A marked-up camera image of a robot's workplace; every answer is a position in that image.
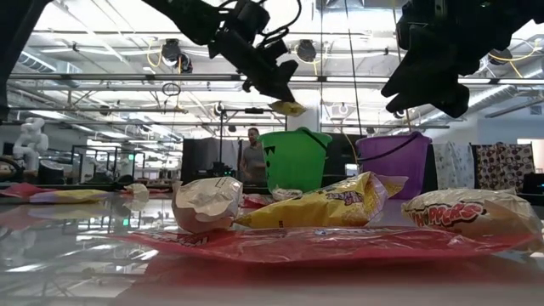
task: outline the gray t-shirt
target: gray t-shirt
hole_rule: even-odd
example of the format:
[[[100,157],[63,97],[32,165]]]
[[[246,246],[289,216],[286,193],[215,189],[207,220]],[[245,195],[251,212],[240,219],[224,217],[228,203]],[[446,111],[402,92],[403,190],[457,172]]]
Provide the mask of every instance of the gray t-shirt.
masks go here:
[[[248,146],[244,149],[242,158],[246,162],[247,171],[252,176],[249,181],[252,183],[266,182],[265,169],[262,167],[264,164],[263,148],[260,145],[256,147]]]

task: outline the yellow chip bag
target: yellow chip bag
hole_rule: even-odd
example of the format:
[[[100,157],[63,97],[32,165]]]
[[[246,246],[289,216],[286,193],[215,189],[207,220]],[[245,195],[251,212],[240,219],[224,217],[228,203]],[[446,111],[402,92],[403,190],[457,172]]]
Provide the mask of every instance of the yellow chip bag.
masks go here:
[[[35,194],[31,203],[79,204],[95,203],[105,199],[110,193],[102,190],[60,190]]]
[[[275,101],[274,103],[269,104],[269,107],[285,116],[298,117],[306,112],[306,108],[298,102]]]
[[[298,198],[251,212],[235,223],[254,229],[364,226],[385,201],[399,193],[408,178],[362,173]]]

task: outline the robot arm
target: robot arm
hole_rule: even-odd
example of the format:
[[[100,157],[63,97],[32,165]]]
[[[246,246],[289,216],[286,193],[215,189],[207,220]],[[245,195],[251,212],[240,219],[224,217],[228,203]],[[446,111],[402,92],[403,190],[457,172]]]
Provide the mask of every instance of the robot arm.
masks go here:
[[[20,127],[21,134],[14,144],[14,159],[27,170],[37,170],[40,153],[48,149],[48,136],[42,134],[44,124],[42,118],[26,118]]]
[[[544,21],[542,0],[410,0],[397,24],[408,50],[382,94],[390,112],[431,104],[452,117],[468,109],[468,88],[458,76],[473,74],[491,50],[504,50],[530,20]]]
[[[269,13],[251,0],[226,0],[219,7],[202,0],[143,0],[165,14],[193,43],[208,45],[210,58],[223,55],[238,72],[247,76],[242,86],[249,92],[254,86],[261,94],[294,101],[287,86],[298,68],[295,60],[281,65],[276,59],[289,50],[281,40],[288,33],[275,32],[274,37],[263,34],[270,20]],[[236,2],[235,8],[226,4]],[[300,0],[297,0],[300,11]],[[257,34],[264,35],[264,43],[253,47]]]

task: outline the patterned curtain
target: patterned curtain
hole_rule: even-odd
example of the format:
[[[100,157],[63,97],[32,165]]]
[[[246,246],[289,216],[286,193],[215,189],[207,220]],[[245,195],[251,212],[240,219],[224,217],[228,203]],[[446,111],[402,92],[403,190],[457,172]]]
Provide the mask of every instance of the patterned curtain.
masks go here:
[[[535,172],[530,144],[475,145],[479,187],[521,191],[525,174]]]

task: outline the white statue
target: white statue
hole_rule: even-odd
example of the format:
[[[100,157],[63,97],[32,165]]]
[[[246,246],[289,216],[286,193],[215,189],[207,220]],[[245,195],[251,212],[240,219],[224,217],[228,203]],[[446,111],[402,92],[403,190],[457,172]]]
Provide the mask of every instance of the white statue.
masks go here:
[[[45,121],[26,118],[25,122],[20,126],[20,136],[14,144],[14,159],[25,170],[37,171],[39,156],[49,147],[48,135],[42,133]]]

